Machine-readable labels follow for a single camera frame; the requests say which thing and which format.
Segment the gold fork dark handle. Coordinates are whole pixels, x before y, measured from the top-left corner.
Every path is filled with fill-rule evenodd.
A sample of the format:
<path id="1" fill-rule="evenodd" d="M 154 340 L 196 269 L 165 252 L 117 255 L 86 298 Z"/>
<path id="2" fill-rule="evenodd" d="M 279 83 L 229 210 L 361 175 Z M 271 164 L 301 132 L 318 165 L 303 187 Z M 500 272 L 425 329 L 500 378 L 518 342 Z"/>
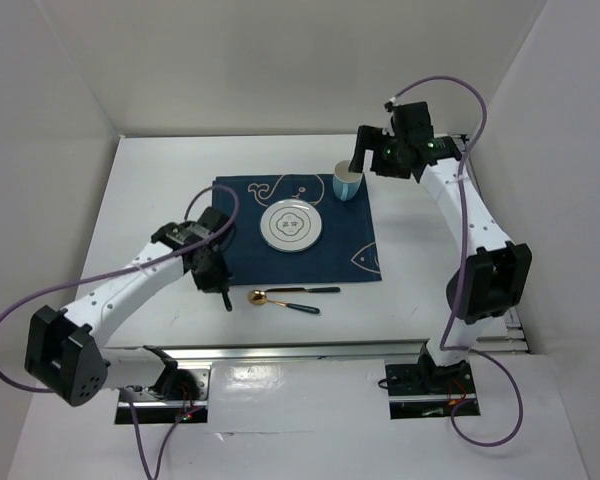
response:
<path id="1" fill-rule="evenodd" d="M 221 296 L 223 299 L 223 303 L 224 303 L 224 307 L 228 312 L 231 312 L 233 310 L 233 305 L 232 302 L 229 298 L 229 290 L 227 288 L 223 288 L 221 290 Z"/>

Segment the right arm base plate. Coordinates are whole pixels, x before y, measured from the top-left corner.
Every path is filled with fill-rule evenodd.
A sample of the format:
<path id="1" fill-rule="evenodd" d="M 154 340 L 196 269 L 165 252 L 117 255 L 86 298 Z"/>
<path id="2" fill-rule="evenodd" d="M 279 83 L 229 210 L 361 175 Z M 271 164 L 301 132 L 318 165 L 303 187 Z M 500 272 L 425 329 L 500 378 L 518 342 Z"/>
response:
<path id="1" fill-rule="evenodd" d="M 377 386 L 388 395 L 390 418 L 429 419 L 479 416 L 480 407 L 471 368 L 463 362 L 450 374 L 433 379 L 416 364 L 387 364 Z"/>

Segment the white round plate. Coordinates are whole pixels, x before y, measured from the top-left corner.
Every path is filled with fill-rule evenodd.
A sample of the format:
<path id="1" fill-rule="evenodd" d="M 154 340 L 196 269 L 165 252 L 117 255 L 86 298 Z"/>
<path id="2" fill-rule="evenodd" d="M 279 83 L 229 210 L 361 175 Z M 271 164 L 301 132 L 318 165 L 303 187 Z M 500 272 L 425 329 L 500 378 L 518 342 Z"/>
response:
<path id="1" fill-rule="evenodd" d="M 303 200 L 286 199 L 266 208 L 259 229 L 269 247 L 296 253 L 311 248 L 319 240 L 323 222 L 313 205 Z"/>

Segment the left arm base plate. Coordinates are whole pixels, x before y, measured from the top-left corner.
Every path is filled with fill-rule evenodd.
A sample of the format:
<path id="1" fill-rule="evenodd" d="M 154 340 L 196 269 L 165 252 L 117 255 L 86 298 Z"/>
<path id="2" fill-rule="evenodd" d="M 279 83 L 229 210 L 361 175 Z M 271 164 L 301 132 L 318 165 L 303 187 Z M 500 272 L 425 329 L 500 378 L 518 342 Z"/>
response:
<path id="1" fill-rule="evenodd" d="M 186 362 L 168 393 L 160 394 L 150 387 L 126 387 L 124 394 L 119 394 L 114 423 L 133 423 L 127 402 L 130 399 L 141 425 L 172 424 L 178 416 L 184 424 L 204 424 L 208 421 L 210 380 L 210 363 Z"/>

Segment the white and blue mug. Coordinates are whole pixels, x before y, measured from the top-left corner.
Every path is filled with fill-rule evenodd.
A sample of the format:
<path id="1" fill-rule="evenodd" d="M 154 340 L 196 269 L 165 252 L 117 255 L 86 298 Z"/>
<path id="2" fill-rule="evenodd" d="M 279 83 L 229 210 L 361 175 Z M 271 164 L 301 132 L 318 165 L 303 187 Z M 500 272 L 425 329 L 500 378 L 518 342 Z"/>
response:
<path id="1" fill-rule="evenodd" d="M 336 164 L 332 176 L 332 187 L 336 198 L 342 202 L 353 199 L 363 180 L 364 175 L 349 170 L 349 161 L 341 161 Z"/>

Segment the blue fabric placemat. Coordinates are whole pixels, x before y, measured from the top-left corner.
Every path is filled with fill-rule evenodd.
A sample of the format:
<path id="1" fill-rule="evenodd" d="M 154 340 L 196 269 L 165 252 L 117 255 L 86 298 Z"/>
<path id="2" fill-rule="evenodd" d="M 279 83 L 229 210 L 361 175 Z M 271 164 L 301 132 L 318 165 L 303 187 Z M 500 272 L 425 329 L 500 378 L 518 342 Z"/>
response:
<path id="1" fill-rule="evenodd" d="M 235 233 L 224 254 L 234 286 L 382 279 L 365 183 L 346 202 L 335 196 L 330 174 L 220 176 L 214 183 L 231 188 L 239 199 Z M 322 220 L 317 242 L 297 253 L 274 249 L 260 232 L 265 210 L 287 199 L 313 205 Z"/>

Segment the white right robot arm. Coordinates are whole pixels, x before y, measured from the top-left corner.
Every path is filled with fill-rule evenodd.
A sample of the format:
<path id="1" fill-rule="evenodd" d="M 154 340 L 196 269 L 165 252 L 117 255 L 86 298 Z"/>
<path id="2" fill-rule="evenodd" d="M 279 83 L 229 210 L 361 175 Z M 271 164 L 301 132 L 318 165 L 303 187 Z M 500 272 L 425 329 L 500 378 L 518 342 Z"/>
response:
<path id="1" fill-rule="evenodd" d="M 450 318 L 417 362 L 418 384 L 437 392 L 464 373 L 484 330 L 520 302 L 532 253 L 497 224 L 456 142 L 435 136 L 426 103 L 389 101 L 385 109 L 388 127 L 359 127 L 350 171 L 361 172 L 370 153 L 376 175 L 415 180 L 435 201 L 460 250 L 461 264 L 446 286 Z"/>

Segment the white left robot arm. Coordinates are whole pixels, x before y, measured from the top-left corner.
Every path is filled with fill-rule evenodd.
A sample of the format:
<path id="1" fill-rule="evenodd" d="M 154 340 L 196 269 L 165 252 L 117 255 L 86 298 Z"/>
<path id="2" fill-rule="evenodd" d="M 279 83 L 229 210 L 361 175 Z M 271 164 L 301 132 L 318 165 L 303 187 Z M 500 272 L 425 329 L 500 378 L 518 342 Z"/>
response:
<path id="1" fill-rule="evenodd" d="M 194 402 L 198 380 L 163 349 L 110 349 L 107 343 L 149 299 L 185 275 L 199 291 L 219 294 L 230 310 L 222 244 L 233 229 L 229 216 L 212 207 L 196 221 L 170 222 L 151 236 L 127 273 L 59 310 L 40 308 L 30 322 L 26 371 L 73 407 L 118 388 Z"/>

